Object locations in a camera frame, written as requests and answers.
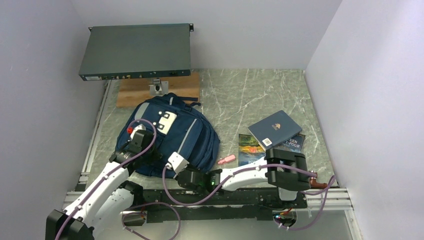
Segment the navy blue student backpack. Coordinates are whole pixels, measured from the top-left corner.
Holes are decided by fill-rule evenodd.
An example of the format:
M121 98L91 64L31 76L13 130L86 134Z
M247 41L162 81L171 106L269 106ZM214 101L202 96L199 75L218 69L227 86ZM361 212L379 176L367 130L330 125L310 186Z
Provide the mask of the navy blue student backpack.
M137 119L148 120L143 123L147 131L155 126L157 136L155 148L161 155L152 163L142 164L136 172L148 177L162 177L162 170L172 153L185 158L191 166L206 173L212 169L218 158L220 139L208 119L197 109L196 103L187 104L187 97L168 93L155 96L136 106L126 124L120 131L115 150L121 150L130 140L128 127L138 126Z

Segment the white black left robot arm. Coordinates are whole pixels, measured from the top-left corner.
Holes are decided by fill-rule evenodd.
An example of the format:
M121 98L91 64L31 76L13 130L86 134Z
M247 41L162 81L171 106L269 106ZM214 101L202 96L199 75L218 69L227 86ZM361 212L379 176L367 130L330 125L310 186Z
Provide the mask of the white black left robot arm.
M112 156L103 172L64 210L53 210L46 219L47 240L94 240L120 212L139 209L145 199L143 187L128 180L142 158L153 151L157 133L134 130L131 158Z

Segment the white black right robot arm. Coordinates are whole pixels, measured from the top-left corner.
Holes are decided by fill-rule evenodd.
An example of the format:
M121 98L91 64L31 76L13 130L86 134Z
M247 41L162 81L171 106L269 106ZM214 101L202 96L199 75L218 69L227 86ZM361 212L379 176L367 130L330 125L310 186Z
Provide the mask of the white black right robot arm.
M265 156L252 163L234 168L201 172L192 167L181 170L176 180L180 187L197 192L234 192L240 188L268 183L277 188L276 203L289 207L301 191L311 188L310 179L317 174L308 171L306 157L302 153L271 148Z

